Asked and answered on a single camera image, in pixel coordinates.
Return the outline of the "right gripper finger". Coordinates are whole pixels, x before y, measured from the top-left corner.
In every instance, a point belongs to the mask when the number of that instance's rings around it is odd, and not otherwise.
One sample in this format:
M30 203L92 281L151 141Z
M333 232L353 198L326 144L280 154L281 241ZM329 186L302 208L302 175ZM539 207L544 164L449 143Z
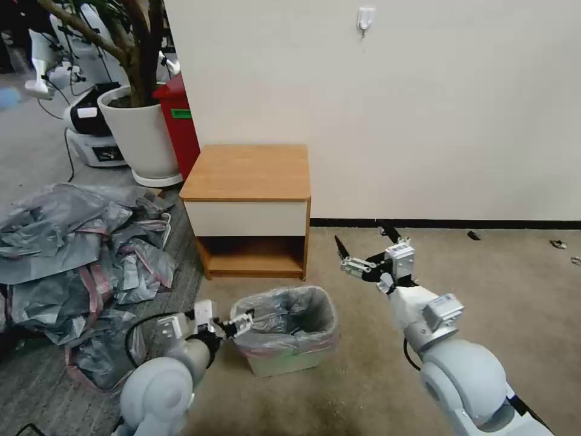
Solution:
M335 235L334 239L340 257L340 269L342 271L356 277L362 277L363 274L370 272L370 265L368 262L356 257L351 257L340 238Z
M375 224L381 237L388 238L393 244L405 243L410 245L410 238L401 235L394 226L393 220L376 219Z

